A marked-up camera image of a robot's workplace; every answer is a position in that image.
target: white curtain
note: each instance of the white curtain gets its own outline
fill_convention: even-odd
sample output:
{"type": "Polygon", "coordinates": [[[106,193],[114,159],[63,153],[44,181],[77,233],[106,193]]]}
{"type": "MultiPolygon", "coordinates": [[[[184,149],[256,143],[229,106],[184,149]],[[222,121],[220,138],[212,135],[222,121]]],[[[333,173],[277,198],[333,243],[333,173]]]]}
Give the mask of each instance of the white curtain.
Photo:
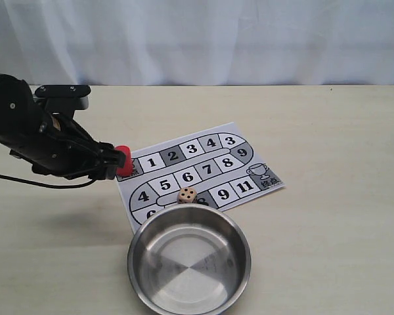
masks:
{"type": "Polygon", "coordinates": [[[0,0],[33,84],[394,84],[394,0],[0,0]]]}

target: number 7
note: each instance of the number 7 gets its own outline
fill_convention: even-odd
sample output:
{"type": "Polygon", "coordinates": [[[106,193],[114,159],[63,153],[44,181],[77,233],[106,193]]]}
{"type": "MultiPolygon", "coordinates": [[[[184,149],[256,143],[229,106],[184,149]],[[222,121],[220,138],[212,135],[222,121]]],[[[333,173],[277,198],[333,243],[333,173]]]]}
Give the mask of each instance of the number 7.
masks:
{"type": "Polygon", "coordinates": [[[211,167],[210,167],[210,164],[207,164],[207,165],[203,165],[203,167],[202,167],[203,169],[207,169],[207,171],[208,171],[208,174],[211,174],[211,167]]]}

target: metal bowl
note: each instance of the metal bowl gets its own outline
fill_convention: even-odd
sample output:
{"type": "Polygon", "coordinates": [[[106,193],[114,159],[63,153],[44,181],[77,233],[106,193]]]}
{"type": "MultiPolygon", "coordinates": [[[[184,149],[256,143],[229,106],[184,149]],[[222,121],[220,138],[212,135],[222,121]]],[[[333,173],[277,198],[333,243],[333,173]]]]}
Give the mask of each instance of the metal bowl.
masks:
{"type": "Polygon", "coordinates": [[[238,225],[205,205],[174,205],[136,232],[127,258],[139,298],[162,315],[214,315],[250,278],[250,247],[238,225]]]}

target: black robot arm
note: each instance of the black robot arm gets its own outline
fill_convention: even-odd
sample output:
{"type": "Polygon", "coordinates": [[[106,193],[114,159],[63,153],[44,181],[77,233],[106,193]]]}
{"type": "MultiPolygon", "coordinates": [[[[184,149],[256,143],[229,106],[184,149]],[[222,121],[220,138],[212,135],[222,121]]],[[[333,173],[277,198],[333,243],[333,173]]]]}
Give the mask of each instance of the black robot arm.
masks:
{"type": "Polygon", "coordinates": [[[0,74],[0,143],[37,174],[113,179],[126,155],[73,120],[88,107],[90,92],[87,85],[44,85],[32,95],[25,81],[0,74]]]}

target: cable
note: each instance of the cable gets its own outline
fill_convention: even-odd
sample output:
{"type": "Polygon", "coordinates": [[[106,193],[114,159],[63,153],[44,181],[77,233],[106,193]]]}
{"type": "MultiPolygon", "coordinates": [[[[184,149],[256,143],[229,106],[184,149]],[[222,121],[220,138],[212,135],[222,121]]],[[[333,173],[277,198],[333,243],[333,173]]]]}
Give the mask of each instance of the cable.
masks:
{"type": "Polygon", "coordinates": [[[11,176],[2,175],[2,174],[0,174],[0,179],[11,180],[13,182],[21,182],[22,184],[28,184],[28,185],[32,185],[32,186],[39,186],[39,187],[52,188],[52,189],[82,188],[82,187],[92,185],[94,182],[97,181],[96,179],[92,179],[89,182],[84,182],[82,184],[76,184],[76,185],[50,185],[50,184],[45,184],[44,182],[34,182],[32,180],[11,177],[11,176]]]}

